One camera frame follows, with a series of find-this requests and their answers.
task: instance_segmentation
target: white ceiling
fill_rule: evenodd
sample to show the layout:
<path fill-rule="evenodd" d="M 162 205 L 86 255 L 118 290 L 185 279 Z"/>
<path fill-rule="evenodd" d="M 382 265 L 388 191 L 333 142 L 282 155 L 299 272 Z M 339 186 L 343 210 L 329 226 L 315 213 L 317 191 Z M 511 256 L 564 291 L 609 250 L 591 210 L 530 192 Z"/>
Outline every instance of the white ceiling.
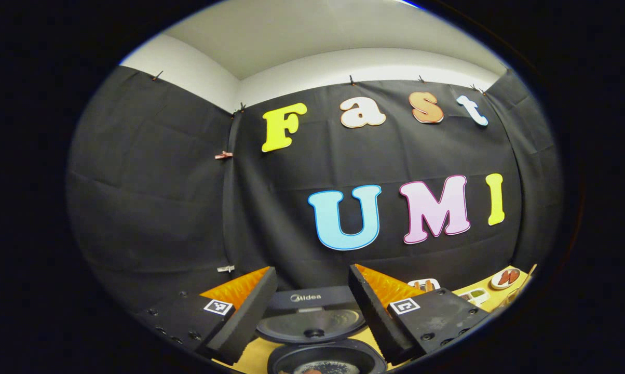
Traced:
<path fill-rule="evenodd" d="M 323 52 L 424 50 L 502 75 L 501 61 L 462 31 L 398 0 L 226 0 L 165 31 L 239 80 Z"/>

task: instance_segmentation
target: letter u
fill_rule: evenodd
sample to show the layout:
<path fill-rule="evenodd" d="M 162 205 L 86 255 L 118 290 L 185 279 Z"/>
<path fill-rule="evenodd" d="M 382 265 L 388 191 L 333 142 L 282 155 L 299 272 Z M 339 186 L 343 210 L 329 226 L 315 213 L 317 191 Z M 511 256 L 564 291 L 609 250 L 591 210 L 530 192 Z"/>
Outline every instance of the letter u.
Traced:
<path fill-rule="evenodd" d="M 308 204 L 315 209 L 315 226 L 320 242 L 338 251 L 351 251 L 372 243 L 379 234 L 377 196 L 382 193 L 379 185 L 361 185 L 353 189 L 352 196 L 361 204 L 363 228 L 356 234 L 345 234 L 341 229 L 339 203 L 343 201 L 340 191 L 322 191 L 310 195 Z"/>

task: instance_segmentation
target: yellow table surface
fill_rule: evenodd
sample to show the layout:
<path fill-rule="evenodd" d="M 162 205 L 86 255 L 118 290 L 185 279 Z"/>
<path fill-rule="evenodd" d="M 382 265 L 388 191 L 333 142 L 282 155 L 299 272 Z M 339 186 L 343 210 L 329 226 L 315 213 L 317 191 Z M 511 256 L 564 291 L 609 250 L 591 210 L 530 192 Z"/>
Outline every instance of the yellow table surface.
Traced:
<path fill-rule="evenodd" d="M 517 268 L 514 268 L 512 266 L 507 266 L 504 269 L 500 270 L 500 272 L 503 272 L 504 270 L 507 270 L 507 269 L 517 269 Z M 490 295 L 490 298 L 486 300 L 484 303 L 482 303 L 481 305 L 479 305 L 479 308 L 486 310 L 486 312 L 492 312 L 495 308 L 497 308 L 497 306 L 499 306 L 499 304 L 502 303 L 502 301 L 504 301 L 504 299 L 507 297 L 507 295 L 509 295 L 510 292 L 514 291 L 515 289 L 521 286 L 526 276 L 527 276 L 527 273 L 521 270 L 521 275 L 518 277 L 518 279 L 516 279 L 516 281 L 513 283 L 512 286 L 510 286 L 507 289 L 495 290 L 490 287 L 490 281 L 493 278 L 493 276 L 491 275 L 490 277 L 486 279 L 482 279 L 479 282 L 463 287 L 461 289 L 457 289 L 456 291 L 453 291 L 453 293 L 455 293 L 456 295 L 460 295 L 467 291 L 471 291 L 472 289 L 482 287 L 488 292 L 488 294 Z M 372 346 L 374 350 L 379 352 L 379 347 L 377 346 L 377 342 L 375 341 L 375 338 L 372 336 L 372 332 L 370 331 L 370 328 L 367 328 L 361 331 L 360 333 L 352 336 L 351 339 L 364 341 L 369 346 Z M 281 346 L 281 345 L 282 343 L 273 343 L 271 341 L 267 341 L 262 338 L 257 338 L 251 341 L 248 344 L 248 346 L 246 346 L 246 350 L 243 351 L 243 355 L 241 355 L 241 359 L 236 364 L 230 366 L 230 365 L 223 364 L 222 362 L 217 362 L 217 363 L 220 365 L 224 365 L 226 367 L 231 367 L 232 369 L 237 370 L 237 371 L 245 372 L 246 374 L 267 374 L 267 362 L 269 360 L 269 355 L 273 352 L 273 350 L 275 350 L 278 346 Z M 393 369 L 393 367 L 398 367 L 398 366 L 405 365 L 405 364 L 406 363 L 395 365 L 395 366 L 388 364 L 387 369 L 391 370 Z"/>

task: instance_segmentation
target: midea logo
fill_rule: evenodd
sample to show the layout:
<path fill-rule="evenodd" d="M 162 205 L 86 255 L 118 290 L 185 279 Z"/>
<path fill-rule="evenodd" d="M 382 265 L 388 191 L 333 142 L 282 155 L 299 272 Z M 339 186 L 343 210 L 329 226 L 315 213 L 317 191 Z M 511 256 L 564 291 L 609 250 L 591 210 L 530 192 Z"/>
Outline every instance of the midea logo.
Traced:
<path fill-rule="evenodd" d="M 322 295 L 292 295 L 289 296 L 289 300 L 291 300 L 294 303 L 298 303 L 299 301 L 303 301 L 303 300 L 317 300 L 317 299 L 321 299 Z"/>

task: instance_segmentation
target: pink letter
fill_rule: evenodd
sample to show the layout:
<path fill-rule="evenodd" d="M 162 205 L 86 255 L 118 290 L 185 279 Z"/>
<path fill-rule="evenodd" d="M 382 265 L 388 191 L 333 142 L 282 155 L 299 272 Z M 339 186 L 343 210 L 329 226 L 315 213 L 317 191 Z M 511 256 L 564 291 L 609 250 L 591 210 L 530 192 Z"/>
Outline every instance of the pink letter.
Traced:
<path fill-rule="evenodd" d="M 435 237 L 449 217 L 449 225 L 444 232 L 447 235 L 460 234 L 469 230 L 467 205 L 465 204 L 465 184 L 467 178 L 454 175 L 446 178 L 441 199 L 437 201 L 428 186 L 423 182 L 410 182 L 400 186 L 400 194 L 407 198 L 410 209 L 410 232 L 405 235 L 405 243 L 415 244 L 427 239 L 423 220 Z"/>

